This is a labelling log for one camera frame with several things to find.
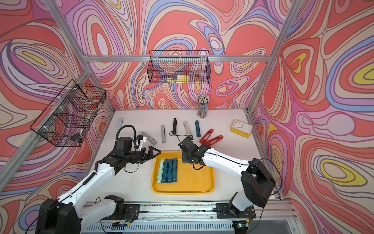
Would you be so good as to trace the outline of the dark teal pruning pliers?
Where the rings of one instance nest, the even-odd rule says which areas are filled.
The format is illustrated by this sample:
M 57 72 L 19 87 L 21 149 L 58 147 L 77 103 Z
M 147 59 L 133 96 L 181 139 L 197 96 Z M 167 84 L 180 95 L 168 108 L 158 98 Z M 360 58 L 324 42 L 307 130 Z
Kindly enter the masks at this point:
M 168 159 L 164 159 L 161 182 L 167 183 L 167 181 L 168 181 Z

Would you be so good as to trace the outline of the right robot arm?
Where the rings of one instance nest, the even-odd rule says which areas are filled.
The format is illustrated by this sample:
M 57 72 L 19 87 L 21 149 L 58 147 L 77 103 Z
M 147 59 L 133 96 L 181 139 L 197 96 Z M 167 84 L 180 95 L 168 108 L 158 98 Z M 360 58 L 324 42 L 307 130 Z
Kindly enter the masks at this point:
M 267 205 L 276 181 L 261 160 L 233 158 L 205 144 L 197 146 L 188 137 L 178 147 L 188 164 L 212 167 L 241 181 L 242 190 L 236 192 L 230 200 L 233 210 L 242 212 L 253 205 L 261 208 Z

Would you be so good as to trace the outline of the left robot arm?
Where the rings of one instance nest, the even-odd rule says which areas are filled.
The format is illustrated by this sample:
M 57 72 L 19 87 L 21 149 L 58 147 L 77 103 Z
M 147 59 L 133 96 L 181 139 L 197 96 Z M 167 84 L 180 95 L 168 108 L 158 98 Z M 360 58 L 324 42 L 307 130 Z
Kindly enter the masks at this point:
M 112 216 L 124 219 L 124 200 L 109 195 L 101 202 L 85 208 L 86 202 L 107 181 L 117 175 L 128 164 L 143 164 L 161 154 L 152 146 L 148 149 L 132 149 L 133 140 L 121 137 L 116 140 L 113 150 L 95 163 L 94 171 L 75 187 L 57 199 L 47 199 L 40 207 L 36 219 L 37 234 L 80 234 L 92 224 Z

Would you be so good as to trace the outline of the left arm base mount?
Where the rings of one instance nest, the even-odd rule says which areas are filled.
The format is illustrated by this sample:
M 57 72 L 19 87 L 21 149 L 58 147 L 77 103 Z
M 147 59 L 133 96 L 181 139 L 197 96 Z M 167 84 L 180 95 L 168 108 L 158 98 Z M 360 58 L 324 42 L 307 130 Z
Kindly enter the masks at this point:
M 126 221 L 138 219 L 140 204 L 127 204 L 123 198 L 115 195 L 108 195 L 105 197 L 105 199 L 109 199 L 116 203 L 115 211 L 112 215 L 108 217 L 108 219 Z

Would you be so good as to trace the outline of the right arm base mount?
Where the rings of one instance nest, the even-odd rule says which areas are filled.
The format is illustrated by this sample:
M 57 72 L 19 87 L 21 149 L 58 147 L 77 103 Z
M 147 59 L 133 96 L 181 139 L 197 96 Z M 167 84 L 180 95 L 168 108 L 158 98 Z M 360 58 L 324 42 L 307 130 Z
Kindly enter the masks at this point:
M 248 220 L 253 220 L 256 218 L 256 213 L 253 205 L 247 207 L 244 211 L 240 211 L 233 205 L 233 200 L 238 192 L 236 192 L 230 199 L 229 203 L 216 203 L 216 207 L 213 211 L 216 212 L 218 219 L 240 219 L 245 218 Z

